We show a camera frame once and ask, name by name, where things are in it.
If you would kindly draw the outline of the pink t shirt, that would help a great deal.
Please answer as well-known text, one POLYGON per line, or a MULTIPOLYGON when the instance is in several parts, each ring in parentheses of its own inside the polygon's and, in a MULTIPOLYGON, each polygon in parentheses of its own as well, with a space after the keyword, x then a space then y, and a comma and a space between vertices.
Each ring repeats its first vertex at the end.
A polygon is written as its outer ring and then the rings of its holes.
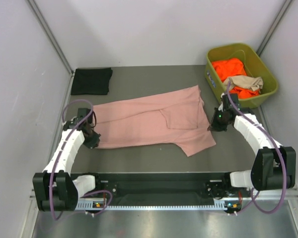
POLYGON ((190 157, 216 145, 199 86, 93 107, 100 149, 172 143, 190 157))

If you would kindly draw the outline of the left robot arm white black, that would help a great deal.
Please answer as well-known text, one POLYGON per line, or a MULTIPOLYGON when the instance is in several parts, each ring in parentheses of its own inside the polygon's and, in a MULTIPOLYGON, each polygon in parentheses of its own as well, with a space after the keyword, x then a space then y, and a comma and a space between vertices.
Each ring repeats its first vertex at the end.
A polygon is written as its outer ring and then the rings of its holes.
POLYGON ((78 200, 86 193, 99 196, 103 185, 94 175, 83 174, 71 178, 71 171, 81 146, 98 147, 100 134, 94 131, 95 113, 88 108, 79 108, 77 116, 65 122, 61 140, 52 159, 42 172, 33 176, 32 183, 40 211, 73 211, 78 200))

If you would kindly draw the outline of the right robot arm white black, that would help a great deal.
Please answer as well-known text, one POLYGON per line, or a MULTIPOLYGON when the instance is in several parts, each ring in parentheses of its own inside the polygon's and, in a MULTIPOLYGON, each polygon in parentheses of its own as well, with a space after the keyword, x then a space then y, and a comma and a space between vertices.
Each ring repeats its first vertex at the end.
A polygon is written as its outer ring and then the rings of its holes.
POLYGON ((215 108, 210 131, 226 131, 232 125, 244 137, 255 154, 252 169, 229 172, 222 183, 222 191, 234 196, 240 188, 257 191, 289 189, 296 178, 296 152, 273 139, 257 120, 250 108, 241 107, 236 94, 221 94, 221 104, 215 108))

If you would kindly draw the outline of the beige t shirt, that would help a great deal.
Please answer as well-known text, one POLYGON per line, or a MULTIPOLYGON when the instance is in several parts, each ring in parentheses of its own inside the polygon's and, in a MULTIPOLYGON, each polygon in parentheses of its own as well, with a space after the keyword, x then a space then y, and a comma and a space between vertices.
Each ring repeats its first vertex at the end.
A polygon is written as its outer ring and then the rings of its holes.
POLYGON ((245 75, 237 75, 228 77, 223 85, 227 87, 229 84, 229 89, 232 90, 234 87, 239 87, 242 89, 248 89, 253 92, 261 90, 264 86, 263 79, 261 77, 249 77, 245 75))

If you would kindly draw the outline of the orange t shirt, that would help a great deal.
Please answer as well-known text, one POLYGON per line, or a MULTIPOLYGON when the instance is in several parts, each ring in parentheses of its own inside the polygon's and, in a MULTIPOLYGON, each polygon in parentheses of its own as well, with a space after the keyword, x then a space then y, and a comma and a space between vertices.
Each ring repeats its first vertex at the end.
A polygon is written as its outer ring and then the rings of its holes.
MULTIPOLYGON (((248 76, 244 69, 244 64, 242 63, 241 60, 239 60, 237 58, 213 61, 213 62, 211 62, 211 64, 212 64, 213 68, 215 69, 215 71, 222 83, 228 77, 231 77, 231 76, 237 76, 237 75, 248 76)), ((253 92, 248 89, 234 87, 232 90, 229 90, 229 91, 230 91, 230 93, 237 94, 240 99, 247 99, 247 98, 259 96, 261 90, 257 90, 255 92, 253 92)))

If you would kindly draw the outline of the folded black t shirt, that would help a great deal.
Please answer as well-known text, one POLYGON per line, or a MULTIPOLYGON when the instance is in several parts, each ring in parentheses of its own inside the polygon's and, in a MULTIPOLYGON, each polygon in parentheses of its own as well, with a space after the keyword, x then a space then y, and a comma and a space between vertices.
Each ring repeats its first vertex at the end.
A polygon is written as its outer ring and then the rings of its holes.
POLYGON ((76 69, 71 95, 107 95, 112 74, 111 68, 76 69))

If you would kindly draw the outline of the olive green plastic bin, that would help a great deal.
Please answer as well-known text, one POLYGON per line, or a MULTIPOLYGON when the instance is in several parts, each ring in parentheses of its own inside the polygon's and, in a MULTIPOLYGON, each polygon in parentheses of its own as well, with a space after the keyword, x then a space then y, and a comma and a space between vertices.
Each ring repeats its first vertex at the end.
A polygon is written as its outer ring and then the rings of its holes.
POLYGON ((257 108, 277 92, 279 84, 276 78, 257 53, 247 44, 234 43, 212 48, 206 54, 205 79, 218 102, 221 101, 221 94, 226 91, 226 87, 213 68, 212 62, 231 58, 241 60, 247 75, 250 77, 261 77, 264 83, 260 95, 239 100, 243 107, 257 108))

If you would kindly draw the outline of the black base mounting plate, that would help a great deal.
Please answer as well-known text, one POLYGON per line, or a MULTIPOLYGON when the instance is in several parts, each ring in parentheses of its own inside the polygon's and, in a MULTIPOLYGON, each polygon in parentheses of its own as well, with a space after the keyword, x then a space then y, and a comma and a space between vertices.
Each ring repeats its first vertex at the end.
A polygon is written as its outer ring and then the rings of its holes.
POLYGON ((92 173, 94 191, 112 206, 199 206, 216 200, 250 198, 250 188, 234 187, 227 172, 92 173))

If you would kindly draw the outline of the right aluminium corner post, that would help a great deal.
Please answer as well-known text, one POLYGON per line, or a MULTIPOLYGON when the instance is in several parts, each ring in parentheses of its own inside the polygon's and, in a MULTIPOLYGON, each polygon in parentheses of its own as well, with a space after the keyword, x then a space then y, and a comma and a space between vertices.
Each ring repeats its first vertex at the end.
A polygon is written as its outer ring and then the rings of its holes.
POLYGON ((278 29, 279 25, 281 24, 283 18, 286 16, 287 12, 291 8, 294 0, 285 0, 278 11, 276 17, 274 18, 273 22, 271 23, 267 33, 265 34, 262 42, 260 43, 256 53, 260 57, 262 56, 264 50, 268 46, 269 42, 271 41, 272 37, 274 36, 276 30, 278 29))

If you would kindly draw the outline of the aluminium corner post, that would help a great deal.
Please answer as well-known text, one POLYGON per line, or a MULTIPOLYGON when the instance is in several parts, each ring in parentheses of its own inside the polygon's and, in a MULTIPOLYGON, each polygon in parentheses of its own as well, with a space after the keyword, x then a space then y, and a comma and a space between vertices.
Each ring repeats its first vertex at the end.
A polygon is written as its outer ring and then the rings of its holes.
POLYGON ((285 0, 278 11, 276 17, 274 18, 273 22, 271 23, 267 33, 265 34, 262 42, 260 43, 256 53, 260 57, 262 56, 264 50, 268 46, 269 42, 271 41, 272 37, 274 36, 276 30, 278 29, 279 25, 281 24, 283 18, 286 16, 287 12, 291 8, 294 0, 285 0))
POLYGON ((25 0, 25 2, 29 6, 30 10, 33 12, 33 14, 34 14, 35 18, 37 19, 39 25, 42 27, 43 32, 45 33, 45 35, 47 36, 50 44, 52 45, 53 49, 57 53, 57 55, 58 55, 59 59, 61 60, 63 66, 65 67, 65 69, 67 70, 67 72, 69 74, 72 74, 73 69, 70 66, 70 63, 68 62, 68 60, 66 59, 65 54, 63 53, 63 51, 62 51, 56 37, 54 36, 54 34, 53 34, 48 22, 46 21, 43 13, 41 12, 38 4, 34 0, 25 0))

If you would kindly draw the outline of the left aluminium corner post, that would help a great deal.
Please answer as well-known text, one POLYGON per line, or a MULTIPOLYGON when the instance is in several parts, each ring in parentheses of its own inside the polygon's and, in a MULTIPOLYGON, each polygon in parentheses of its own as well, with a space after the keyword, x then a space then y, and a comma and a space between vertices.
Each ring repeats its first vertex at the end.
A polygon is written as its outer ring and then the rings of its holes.
POLYGON ((34 0, 25 0, 25 2, 29 6, 30 10, 33 12, 33 14, 34 14, 35 18, 37 19, 39 25, 42 27, 43 32, 45 33, 45 35, 47 36, 50 44, 52 45, 53 49, 57 53, 57 55, 58 55, 59 59, 61 60, 63 66, 65 67, 65 69, 67 70, 67 72, 69 74, 72 74, 73 69, 70 66, 70 63, 68 62, 68 60, 66 59, 65 54, 63 53, 63 51, 62 51, 56 37, 54 36, 54 34, 53 34, 48 22, 46 21, 43 13, 41 12, 38 4, 34 0))

